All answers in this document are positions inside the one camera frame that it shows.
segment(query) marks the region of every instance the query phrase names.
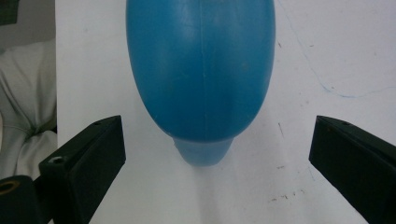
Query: scratch mark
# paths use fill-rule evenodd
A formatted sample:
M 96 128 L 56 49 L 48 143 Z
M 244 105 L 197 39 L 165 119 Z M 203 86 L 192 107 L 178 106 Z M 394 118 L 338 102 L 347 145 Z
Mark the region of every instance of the scratch mark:
M 315 70 L 314 67 L 312 66 L 311 60 L 309 59 L 307 53 L 306 53 L 305 50 L 304 50 L 303 41 L 302 41 L 302 40 L 300 39 L 300 37 L 297 35 L 297 31 L 295 30 L 295 28 L 294 28 L 294 26 L 293 26 L 293 24 L 292 24 L 292 22 L 291 22 L 291 18 L 289 17 L 288 13 L 286 12 L 285 7 L 282 5 L 282 2 L 281 2 L 280 0 L 276 0 L 276 1 L 279 3 L 279 6 L 282 8 L 282 10 L 283 10 L 283 12 L 284 12 L 284 14 L 285 14 L 285 17 L 286 17 L 286 19 L 287 19 L 288 22 L 289 22 L 290 29 L 291 29 L 291 31 L 294 33 L 294 35 L 295 35 L 295 37 L 296 37 L 296 40 L 297 40 L 297 42 L 298 42 L 298 45 L 300 46 L 301 52 L 302 52 L 303 56 L 305 57 L 305 60 L 306 60 L 306 62 L 307 62 L 307 64 L 308 64 L 309 69 L 310 69 L 310 70 L 312 71 L 312 73 L 315 75 L 315 77 L 316 77 L 317 80 L 318 80 L 319 85 L 323 88 L 323 90 L 325 90 L 325 91 L 328 92 L 328 93 L 334 94 L 334 95 L 336 95 L 336 96 L 339 96 L 339 97 L 342 97 L 342 98 L 348 98 L 348 99 L 361 98 L 361 97 L 365 97 L 365 96 L 370 95 L 370 94 L 379 93 L 379 92 L 382 92 L 382 91 L 387 91 L 387 90 L 392 90 L 392 89 L 396 90 L 396 86 L 390 86 L 390 87 L 385 87 L 385 88 L 382 88 L 382 89 L 379 89 L 379 90 L 367 91 L 366 93 L 363 93 L 363 94 L 360 94 L 360 95 L 345 95 L 345 94 L 339 93 L 339 92 L 337 92 L 337 91 L 335 91 L 335 90 L 332 90 L 332 89 L 328 88 L 328 87 L 324 84 L 323 80 L 320 78 L 320 76 L 319 76 L 319 74 L 318 74 L 318 71 Z
M 283 135 L 283 131 L 282 131 L 282 127 L 280 126 L 280 123 L 278 123 L 277 125 L 279 125 L 279 130 L 280 130 L 280 133 L 282 133 L 282 137 L 285 137 L 285 136 Z
M 312 171 L 311 171 L 311 167 L 310 167 L 310 166 L 308 166 L 308 171 L 309 171 L 309 174 L 311 174 L 312 180 L 313 180 L 313 181 L 316 181 L 316 179 L 315 179 L 314 176 L 312 175 Z

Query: white table surface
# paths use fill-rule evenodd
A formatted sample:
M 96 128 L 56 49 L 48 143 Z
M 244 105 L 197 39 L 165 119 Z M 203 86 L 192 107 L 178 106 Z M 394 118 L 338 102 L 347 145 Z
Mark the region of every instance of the white table surface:
M 56 2 L 59 145 L 122 115 L 127 161 L 91 223 L 366 223 L 308 153 L 316 115 L 396 145 L 396 2 L 275 6 L 276 57 L 262 109 L 219 164 L 194 168 L 138 95 L 125 1 Z

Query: white fabric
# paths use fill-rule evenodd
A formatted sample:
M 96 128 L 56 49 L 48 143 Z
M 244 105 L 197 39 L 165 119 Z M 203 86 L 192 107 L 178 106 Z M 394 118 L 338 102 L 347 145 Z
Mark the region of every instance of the white fabric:
M 0 54 L 0 179 L 39 175 L 38 163 L 57 148 L 55 41 Z

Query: blue plastic bulb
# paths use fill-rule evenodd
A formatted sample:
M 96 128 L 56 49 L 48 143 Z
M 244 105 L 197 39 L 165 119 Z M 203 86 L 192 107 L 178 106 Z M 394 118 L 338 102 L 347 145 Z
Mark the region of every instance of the blue plastic bulb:
M 216 164 L 268 90 L 273 0 L 128 0 L 126 24 L 147 111 L 188 163 Z

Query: screw hole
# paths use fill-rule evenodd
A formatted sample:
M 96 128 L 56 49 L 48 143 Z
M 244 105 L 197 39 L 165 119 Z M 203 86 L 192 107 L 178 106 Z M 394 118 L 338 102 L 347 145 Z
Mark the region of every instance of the screw hole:
M 60 164 L 62 162 L 64 162 L 64 158 L 62 157 L 54 157 L 52 159 L 49 160 L 50 163 L 55 163 L 55 164 Z
M 19 181 L 11 180 L 7 181 L 3 184 L 0 184 L 0 195 L 10 193 L 12 190 L 17 188 L 20 185 Z

